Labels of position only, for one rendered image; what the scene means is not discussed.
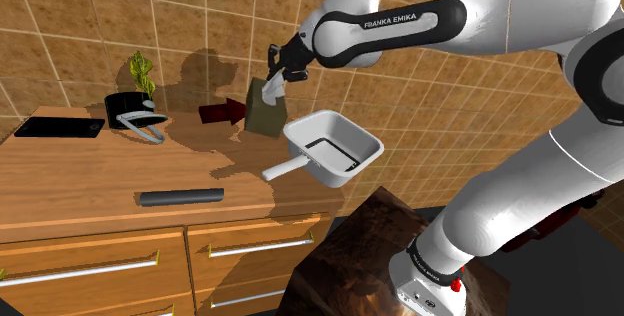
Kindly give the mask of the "olive tissue box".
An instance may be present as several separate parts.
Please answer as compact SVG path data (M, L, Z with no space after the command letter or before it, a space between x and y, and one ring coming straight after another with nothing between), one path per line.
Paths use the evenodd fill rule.
M246 97L244 129L256 134L279 138L287 120L282 71L269 80L254 77Z

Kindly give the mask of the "dark red arrow-shaped block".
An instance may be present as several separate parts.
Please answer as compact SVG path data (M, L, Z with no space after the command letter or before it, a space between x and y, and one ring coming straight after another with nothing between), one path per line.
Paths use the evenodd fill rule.
M229 121L232 125L245 117L246 105L227 98L225 103L198 107L203 124Z

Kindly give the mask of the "black pot with green plant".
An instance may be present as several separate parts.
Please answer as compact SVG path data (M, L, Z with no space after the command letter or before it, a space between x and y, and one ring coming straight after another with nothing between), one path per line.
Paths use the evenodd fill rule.
M144 57L140 51L136 51L128 62L127 71L132 77L131 85L138 91L123 91L110 94L105 97L105 107L111 129L127 129L115 120L115 116L129 111L145 110L142 105L144 100L152 100L155 91L155 83L149 76L153 63Z

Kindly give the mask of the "dark grey cylinder bar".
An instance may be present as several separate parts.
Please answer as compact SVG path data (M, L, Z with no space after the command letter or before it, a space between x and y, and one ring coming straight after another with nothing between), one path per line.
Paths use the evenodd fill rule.
M212 203L223 200L223 188L188 189L142 192L139 204L143 207Z

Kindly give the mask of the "patterned brown robot stand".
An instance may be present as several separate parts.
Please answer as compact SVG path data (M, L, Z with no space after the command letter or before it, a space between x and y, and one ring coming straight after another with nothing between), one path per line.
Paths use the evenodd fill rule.
M276 316L419 316L396 299L388 265L441 211L376 189L295 267Z

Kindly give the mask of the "wooden chest of drawers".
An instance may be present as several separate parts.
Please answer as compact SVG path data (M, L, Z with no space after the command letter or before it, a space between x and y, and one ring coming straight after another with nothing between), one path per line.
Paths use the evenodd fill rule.
M276 307L344 197L304 170L266 181L284 138L171 113L165 140L0 144L0 299L22 316L246 316ZM143 207L142 192L223 188Z

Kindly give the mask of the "black flat tablet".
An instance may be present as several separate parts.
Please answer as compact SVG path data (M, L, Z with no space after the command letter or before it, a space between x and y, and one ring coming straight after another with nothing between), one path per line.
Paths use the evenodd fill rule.
M33 116L15 132L15 137L96 138L105 124L100 118Z

